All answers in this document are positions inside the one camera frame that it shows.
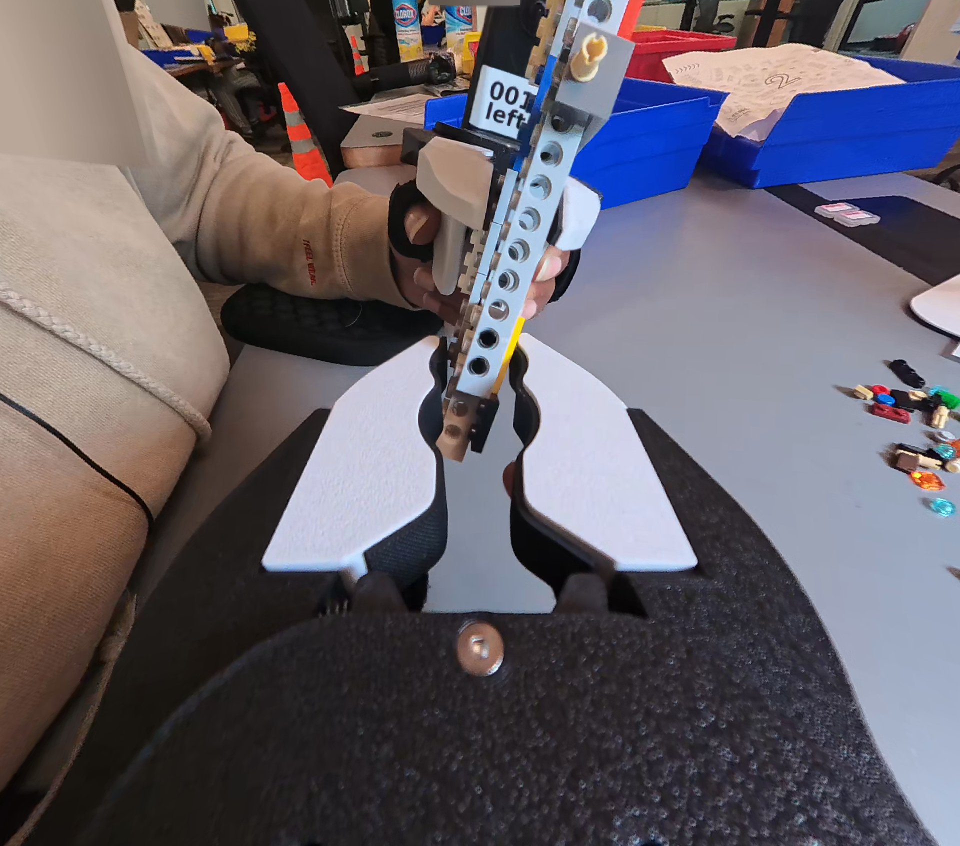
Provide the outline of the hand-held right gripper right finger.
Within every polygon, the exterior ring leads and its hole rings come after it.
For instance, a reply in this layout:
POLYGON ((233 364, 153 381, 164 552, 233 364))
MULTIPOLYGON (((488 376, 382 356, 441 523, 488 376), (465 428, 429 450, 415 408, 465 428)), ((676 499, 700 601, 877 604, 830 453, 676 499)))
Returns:
POLYGON ((599 571, 698 560, 628 407, 591 372, 522 334, 513 354, 513 498, 534 528, 599 571))

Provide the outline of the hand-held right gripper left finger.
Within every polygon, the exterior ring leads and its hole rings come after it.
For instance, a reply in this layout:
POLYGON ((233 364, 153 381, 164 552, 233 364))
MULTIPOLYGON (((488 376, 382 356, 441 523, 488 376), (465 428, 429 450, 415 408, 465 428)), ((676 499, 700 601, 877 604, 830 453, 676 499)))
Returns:
POLYGON ((267 572, 358 580, 368 552, 426 513, 438 473, 420 410, 440 346, 419 340, 337 399, 263 553, 267 572))

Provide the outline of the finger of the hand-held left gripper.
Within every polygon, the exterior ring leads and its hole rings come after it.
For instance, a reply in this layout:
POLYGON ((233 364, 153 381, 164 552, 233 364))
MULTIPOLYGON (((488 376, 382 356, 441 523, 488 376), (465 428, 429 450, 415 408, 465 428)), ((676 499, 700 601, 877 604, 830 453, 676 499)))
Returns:
POLYGON ((493 175, 494 153, 485 147, 435 136, 418 154, 416 187, 441 215, 432 277, 443 296, 458 289, 466 244, 485 221, 493 175))
POLYGON ((558 207, 558 250, 582 249, 601 212, 602 197, 591 186, 568 177, 558 207))

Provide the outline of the grey lego model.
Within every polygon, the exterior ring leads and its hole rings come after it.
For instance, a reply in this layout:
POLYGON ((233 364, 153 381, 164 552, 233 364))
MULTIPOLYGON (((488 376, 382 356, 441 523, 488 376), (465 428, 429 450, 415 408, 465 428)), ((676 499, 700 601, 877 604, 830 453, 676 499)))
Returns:
POLYGON ((482 228, 467 240, 460 319, 437 447, 461 461, 480 453, 498 390, 522 332, 522 307, 549 245, 572 161, 612 115, 634 51, 643 0, 545 0, 525 71, 477 56, 462 129, 452 141, 493 153, 482 228))

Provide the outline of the person's left forearm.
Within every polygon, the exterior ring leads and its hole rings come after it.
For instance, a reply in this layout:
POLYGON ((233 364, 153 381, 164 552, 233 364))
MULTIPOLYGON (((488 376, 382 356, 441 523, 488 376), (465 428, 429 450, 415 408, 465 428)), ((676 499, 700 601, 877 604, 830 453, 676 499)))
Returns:
POLYGON ((257 152, 130 46, 124 69, 151 151, 128 181, 195 278, 410 308, 392 268, 386 196, 305 180, 257 152))

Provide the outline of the pile of loose lego pieces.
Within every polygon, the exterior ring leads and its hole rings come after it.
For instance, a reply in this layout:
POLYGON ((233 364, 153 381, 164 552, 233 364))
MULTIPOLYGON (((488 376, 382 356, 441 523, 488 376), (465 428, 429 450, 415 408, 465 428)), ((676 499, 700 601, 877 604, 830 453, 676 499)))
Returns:
POLYGON ((854 385, 848 395, 864 413, 897 427, 899 439, 883 447, 881 456, 891 470, 909 480, 930 500, 958 499, 948 493, 958 489, 959 396, 958 390, 930 383, 902 357, 884 362, 889 371, 885 382, 854 385))

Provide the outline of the person's left hand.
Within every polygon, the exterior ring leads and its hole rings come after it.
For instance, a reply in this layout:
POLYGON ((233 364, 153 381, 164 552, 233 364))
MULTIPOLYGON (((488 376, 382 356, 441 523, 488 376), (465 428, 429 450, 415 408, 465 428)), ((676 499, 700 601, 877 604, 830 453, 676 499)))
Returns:
MULTIPOLYGON (((404 215, 407 240, 414 245, 431 244, 440 228, 442 215, 431 204, 413 204, 404 215)), ((557 279, 568 268, 571 252, 547 246, 537 265, 534 279, 523 303, 521 316, 532 319, 544 311, 557 288, 557 279)), ((459 293, 444 295, 436 288, 431 262, 421 262, 390 248, 390 266, 395 284, 408 305, 436 314, 444 323, 456 325, 464 299, 459 293)))

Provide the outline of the blue storage bin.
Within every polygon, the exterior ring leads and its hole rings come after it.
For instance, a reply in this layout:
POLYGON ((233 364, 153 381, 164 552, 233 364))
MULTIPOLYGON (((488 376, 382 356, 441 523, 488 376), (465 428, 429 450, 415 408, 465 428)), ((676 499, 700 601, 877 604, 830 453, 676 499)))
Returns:
POLYGON ((753 190, 936 167, 958 141, 958 65, 860 62, 900 83, 800 94, 762 142, 714 127, 700 165, 753 190))
POLYGON ((613 113, 572 160, 570 176, 602 209, 683 189, 728 94, 626 78, 613 113))

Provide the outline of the black wrist rest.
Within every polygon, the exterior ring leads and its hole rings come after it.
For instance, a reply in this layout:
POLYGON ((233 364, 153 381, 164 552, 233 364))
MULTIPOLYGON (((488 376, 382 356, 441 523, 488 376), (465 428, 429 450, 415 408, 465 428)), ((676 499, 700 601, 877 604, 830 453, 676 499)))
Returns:
POLYGON ((320 300, 263 284, 233 293, 221 309, 224 331, 261 349, 352 367, 376 367, 442 330, 427 310, 380 300, 320 300))

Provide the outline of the red storage bin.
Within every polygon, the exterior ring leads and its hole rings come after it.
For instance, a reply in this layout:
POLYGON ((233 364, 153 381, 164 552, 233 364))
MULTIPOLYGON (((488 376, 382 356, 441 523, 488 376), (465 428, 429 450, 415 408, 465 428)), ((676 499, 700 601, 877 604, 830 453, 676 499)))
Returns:
POLYGON ((631 36, 633 52, 625 76, 630 79, 670 83, 665 60, 690 52, 720 52, 737 46, 735 36, 684 30, 642 28, 631 36))

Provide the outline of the black office chair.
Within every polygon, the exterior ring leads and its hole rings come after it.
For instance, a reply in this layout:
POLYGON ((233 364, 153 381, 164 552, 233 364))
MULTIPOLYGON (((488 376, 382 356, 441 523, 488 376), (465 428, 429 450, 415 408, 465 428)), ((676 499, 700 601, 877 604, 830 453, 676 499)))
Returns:
POLYGON ((352 79, 330 47, 307 0, 234 0, 279 82, 291 91, 336 179, 346 169, 341 144, 358 115, 352 79))

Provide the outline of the person's beige hoodie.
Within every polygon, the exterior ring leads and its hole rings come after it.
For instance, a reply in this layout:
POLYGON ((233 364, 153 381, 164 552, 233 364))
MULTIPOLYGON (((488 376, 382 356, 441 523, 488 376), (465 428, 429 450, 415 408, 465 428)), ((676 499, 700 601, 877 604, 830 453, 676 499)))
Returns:
POLYGON ((85 679, 230 364, 114 166, 2 156, 2 787, 85 679))

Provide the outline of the white book stand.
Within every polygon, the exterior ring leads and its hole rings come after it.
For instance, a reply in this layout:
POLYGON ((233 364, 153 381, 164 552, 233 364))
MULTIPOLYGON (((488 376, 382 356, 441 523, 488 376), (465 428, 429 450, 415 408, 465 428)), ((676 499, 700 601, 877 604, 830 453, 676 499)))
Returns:
POLYGON ((959 338, 960 276, 952 276, 909 300, 910 311, 931 329, 959 338))

